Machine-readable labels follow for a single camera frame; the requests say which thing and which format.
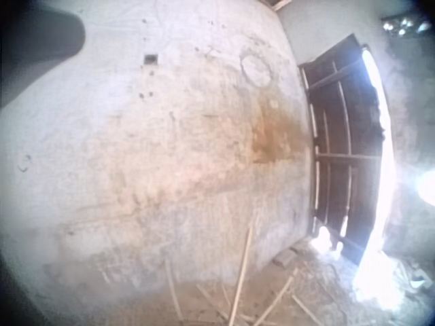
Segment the brown water stain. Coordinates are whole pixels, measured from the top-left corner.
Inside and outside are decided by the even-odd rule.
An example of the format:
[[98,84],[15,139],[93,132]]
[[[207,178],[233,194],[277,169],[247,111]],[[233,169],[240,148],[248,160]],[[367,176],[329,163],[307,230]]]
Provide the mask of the brown water stain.
[[283,105],[272,107],[272,99],[271,96],[259,99],[260,114],[252,127],[254,164],[291,160],[302,153],[308,143],[300,125],[282,109]]

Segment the circular mark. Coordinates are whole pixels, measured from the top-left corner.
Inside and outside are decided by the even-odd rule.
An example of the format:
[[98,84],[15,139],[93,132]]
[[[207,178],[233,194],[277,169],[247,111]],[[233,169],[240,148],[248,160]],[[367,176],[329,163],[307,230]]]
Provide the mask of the circular mark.
[[32,157],[30,155],[25,155],[18,160],[18,170],[21,172],[26,172],[32,162]]
[[271,70],[259,57],[249,54],[241,59],[242,72],[253,85],[267,87],[271,84]]

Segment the dirt floor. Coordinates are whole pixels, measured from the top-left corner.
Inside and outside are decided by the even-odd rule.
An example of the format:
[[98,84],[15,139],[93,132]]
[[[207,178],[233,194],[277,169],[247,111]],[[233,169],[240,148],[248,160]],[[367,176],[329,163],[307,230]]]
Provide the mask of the dirt floor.
[[[245,280],[235,325],[253,325],[269,307],[290,275],[294,281],[262,325],[420,325],[433,309],[430,293],[407,293],[399,309],[386,310],[375,299],[360,302],[352,286],[357,266],[344,258],[320,255],[309,239],[292,247],[297,252],[287,268],[273,262]],[[202,288],[226,314],[234,295],[234,285],[203,283]],[[227,325],[225,319],[198,290],[197,284],[175,284],[185,326]],[[140,303],[117,307],[109,316],[95,319],[93,325],[181,325],[169,288]]]

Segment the open door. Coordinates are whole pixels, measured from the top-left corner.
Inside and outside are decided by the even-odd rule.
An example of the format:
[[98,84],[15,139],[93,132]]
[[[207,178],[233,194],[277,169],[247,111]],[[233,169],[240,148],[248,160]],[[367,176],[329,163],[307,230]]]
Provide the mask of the open door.
[[315,150],[316,231],[359,264],[376,217],[383,130],[377,93],[354,35],[300,66],[311,109]]

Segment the concrete wall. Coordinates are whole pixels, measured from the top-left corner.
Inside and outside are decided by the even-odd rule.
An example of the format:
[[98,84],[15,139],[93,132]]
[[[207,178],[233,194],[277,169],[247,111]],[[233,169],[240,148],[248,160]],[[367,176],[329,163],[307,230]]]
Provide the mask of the concrete wall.
[[165,258],[179,282],[234,281],[253,221],[250,272],[305,235],[306,99],[274,12],[52,5],[81,17],[86,43],[0,117],[1,253],[37,307],[60,325],[143,297]]
[[355,33],[377,62],[387,95],[397,185],[385,250],[435,257],[435,208],[417,181],[435,167],[435,58],[431,38],[391,39],[380,18],[412,9],[410,1],[294,0],[279,12],[298,64]]

